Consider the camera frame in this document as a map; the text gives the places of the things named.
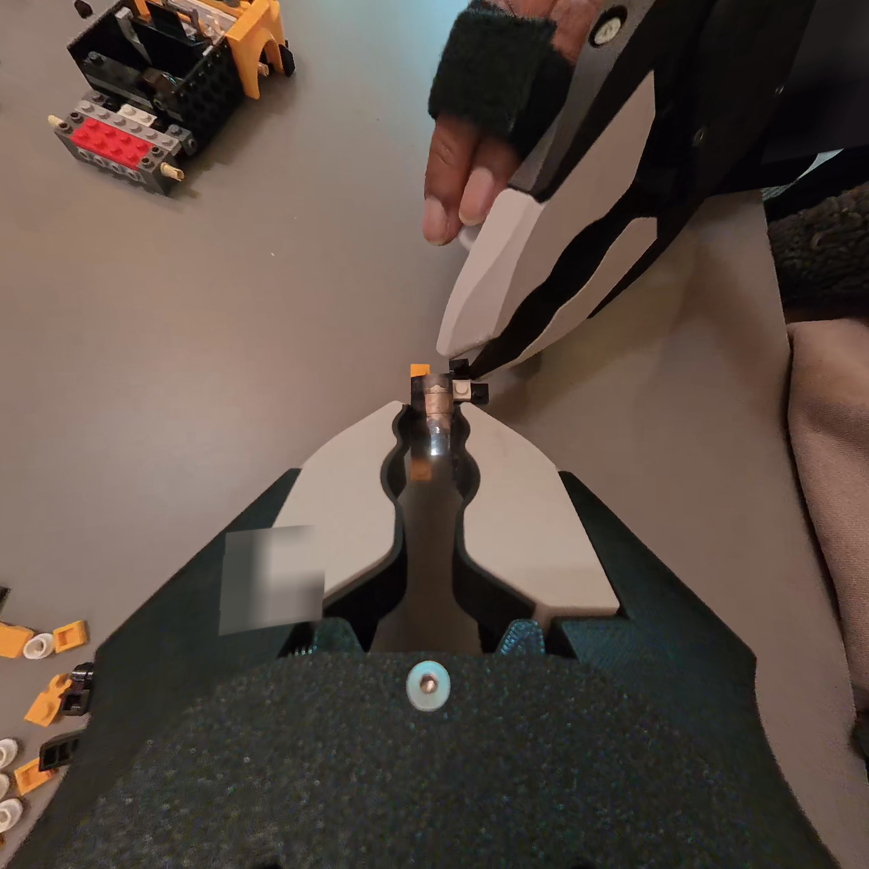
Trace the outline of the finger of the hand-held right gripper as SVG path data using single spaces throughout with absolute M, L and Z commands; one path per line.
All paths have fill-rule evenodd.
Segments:
M 472 378 L 522 363 L 559 342 L 592 316 L 658 236 L 651 216 L 604 218 L 562 252 L 549 276 L 521 302 L 504 330 L 470 366 Z
M 441 356 L 457 358 L 500 335 L 573 238 L 629 189 L 655 118 L 654 84 L 651 71 L 549 200 L 509 187 L 498 194 L 444 311 Z

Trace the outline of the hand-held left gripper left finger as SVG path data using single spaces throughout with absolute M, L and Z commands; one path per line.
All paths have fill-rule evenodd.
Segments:
M 326 602 L 379 572 L 396 549 L 396 504 L 382 472 L 405 406 L 391 401 L 325 443 L 305 462 L 275 527 L 308 526 L 324 567 Z

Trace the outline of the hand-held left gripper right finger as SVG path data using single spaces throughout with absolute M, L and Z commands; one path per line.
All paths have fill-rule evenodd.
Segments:
M 555 464 L 464 405 L 454 596 L 475 621 L 612 617 L 619 601 Z

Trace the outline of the small lego subassembly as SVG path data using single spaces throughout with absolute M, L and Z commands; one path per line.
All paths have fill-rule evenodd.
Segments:
M 429 483 L 437 463 L 452 454 L 452 428 L 456 407 L 470 404 L 484 407 L 489 386 L 484 382 L 454 380 L 449 370 L 433 372 L 427 363 L 410 366 L 409 471 L 412 482 Z

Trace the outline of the pile of small lego pieces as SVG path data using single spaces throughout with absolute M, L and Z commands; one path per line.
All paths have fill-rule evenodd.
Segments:
M 31 626 L 2 617 L 2 851 L 24 836 L 71 764 L 87 700 L 86 620 Z

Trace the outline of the orange black lego car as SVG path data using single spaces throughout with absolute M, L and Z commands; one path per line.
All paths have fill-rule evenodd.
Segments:
M 167 196 L 260 81 L 296 64 L 278 1 L 114 2 L 68 45 L 91 89 L 49 115 L 73 158 Z

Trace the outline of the person's right hand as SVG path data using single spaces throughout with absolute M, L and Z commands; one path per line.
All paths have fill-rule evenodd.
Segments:
M 469 2 L 429 94 L 421 231 L 444 245 L 482 224 L 566 101 L 600 1 Z

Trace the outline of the beige sweatshirt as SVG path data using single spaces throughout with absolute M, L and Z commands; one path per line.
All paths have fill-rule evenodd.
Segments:
M 868 701 L 867 318 L 790 327 L 788 428 L 839 604 L 855 706 Z

